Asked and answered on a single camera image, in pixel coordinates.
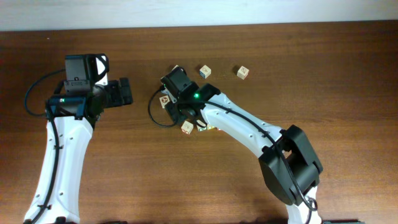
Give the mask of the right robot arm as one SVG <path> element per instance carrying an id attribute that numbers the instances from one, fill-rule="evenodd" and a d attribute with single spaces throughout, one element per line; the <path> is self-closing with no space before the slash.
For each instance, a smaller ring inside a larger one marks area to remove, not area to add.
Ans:
<path id="1" fill-rule="evenodd" d="M 181 124 L 186 133 L 197 125 L 230 135 L 257 157 L 267 188 L 286 206 L 289 223 L 321 223 L 316 194 L 323 166 L 302 129 L 260 120 L 215 86 L 199 87 L 182 67 L 160 80 L 160 92 L 170 98 L 165 109 L 173 124 Z"/>

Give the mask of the wooden block plain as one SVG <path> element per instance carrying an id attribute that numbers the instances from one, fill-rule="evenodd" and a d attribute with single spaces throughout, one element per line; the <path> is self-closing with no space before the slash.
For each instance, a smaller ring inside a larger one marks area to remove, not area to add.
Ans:
<path id="1" fill-rule="evenodd" d="M 193 131 L 194 125 L 188 121 L 184 121 L 181 130 L 185 134 L 190 134 Z"/>

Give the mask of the wooden block green letter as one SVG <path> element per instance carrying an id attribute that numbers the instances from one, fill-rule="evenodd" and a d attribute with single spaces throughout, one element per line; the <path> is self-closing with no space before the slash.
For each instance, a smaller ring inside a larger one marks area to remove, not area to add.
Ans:
<path id="1" fill-rule="evenodd" d="M 197 122 L 197 129 L 199 131 L 207 130 L 207 124 L 205 124 L 204 122 L 200 121 L 199 119 L 196 120 L 196 122 Z"/>

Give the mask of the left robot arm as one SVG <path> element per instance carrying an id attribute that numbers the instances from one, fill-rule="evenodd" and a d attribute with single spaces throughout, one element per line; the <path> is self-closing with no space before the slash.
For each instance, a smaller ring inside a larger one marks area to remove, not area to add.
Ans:
<path id="1" fill-rule="evenodd" d="M 106 54 L 67 55 L 58 83 L 45 101 L 44 161 L 24 223 L 79 223 L 81 173 L 96 122 L 106 108 L 133 102 L 127 78 L 108 80 Z"/>

